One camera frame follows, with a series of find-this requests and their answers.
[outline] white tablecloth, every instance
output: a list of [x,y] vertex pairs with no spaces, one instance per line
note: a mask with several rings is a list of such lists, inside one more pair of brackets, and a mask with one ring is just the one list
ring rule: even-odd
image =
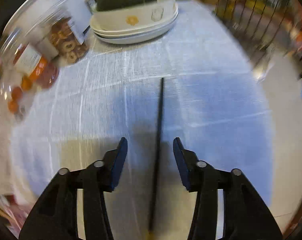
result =
[[174,28],[149,42],[108,45],[90,31],[88,44],[85,58],[62,67],[56,84],[37,93],[24,121],[11,129],[21,200],[28,189],[41,194],[60,167],[83,169],[126,137],[120,183],[105,194],[106,205],[115,239],[143,239],[165,77],[156,239],[186,239],[193,215],[195,194],[180,180],[175,137],[216,169],[240,168],[269,203],[268,106],[245,53],[206,7],[179,2]]

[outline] tiled floor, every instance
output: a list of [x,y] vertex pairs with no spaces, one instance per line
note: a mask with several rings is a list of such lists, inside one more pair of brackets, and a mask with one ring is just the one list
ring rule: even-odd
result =
[[283,231],[302,198],[302,81],[295,62],[275,52],[262,82],[273,119],[271,212]]

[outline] dish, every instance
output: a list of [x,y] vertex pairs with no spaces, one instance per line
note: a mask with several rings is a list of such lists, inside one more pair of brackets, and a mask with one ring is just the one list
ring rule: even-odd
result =
[[170,24],[171,22],[173,22],[178,16],[178,10],[176,11],[176,13],[174,14],[173,18],[170,19],[169,21],[166,21],[162,24],[156,25],[156,26],[152,26],[149,28],[143,28],[143,29],[137,29],[132,31],[131,33],[125,33],[125,34],[102,34],[96,30],[93,30],[93,32],[103,38],[108,38],[108,39],[114,39],[114,38],[125,38],[125,37],[129,37],[129,36],[133,36],[133,35],[138,35],[138,34],[143,34],[143,33],[147,33],[147,32],[151,32],[151,31],[155,31],[158,30],[164,26],[166,26],[167,24]]
[[162,27],[165,26],[166,24],[168,24],[169,22],[172,21],[172,19],[176,18],[179,12],[179,8],[178,5],[175,4],[175,10],[174,10],[174,14],[172,16],[172,18],[159,23],[155,26],[150,26],[150,27],[142,27],[142,28],[135,28],[135,29],[131,29],[131,30],[121,30],[121,31],[106,31],[103,30],[102,27],[99,25],[99,23],[95,20],[95,17],[92,16],[90,19],[90,27],[92,28],[92,30],[97,33],[98,35],[108,38],[108,37],[112,37],[110,35],[114,35],[114,36],[118,36],[120,37],[121,35],[133,35],[133,34],[138,34],[138,33],[142,33],[142,32],[146,32],[146,31],[152,31],[155,30],[158,27]]
[[175,0],[157,0],[112,11],[92,10],[96,22],[108,31],[134,30],[158,25],[171,19],[174,11]]
[[108,38],[101,37],[96,33],[94,33],[94,34],[97,39],[110,43],[110,44],[124,45],[124,44],[140,43],[143,41],[151,40],[155,37],[158,37],[158,36],[166,33],[169,29],[171,29],[173,27],[173,25],[175,24],[175,20],[176,20],[176,18],[174,19],[173,22],[170,22],[167,25],[165,25],[157,30],[153,30],[150,32],[142,33],[142,34],[132,35],[129,37],[124,37],[124,38],[108,39]]

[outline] plastic container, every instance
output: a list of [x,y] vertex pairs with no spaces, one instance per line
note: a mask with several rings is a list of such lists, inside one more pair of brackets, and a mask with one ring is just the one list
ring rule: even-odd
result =
[[65,57],[69,64],[76,63],[88,52],[84,35],[76,29],[67,10],[59,8],[47,17],[41,26],[59,55]]
[[59,75],[58,68],[36,51],[18,28],[0,49],[0,61],[5,68],[14,69],[41,88],[51,87]]

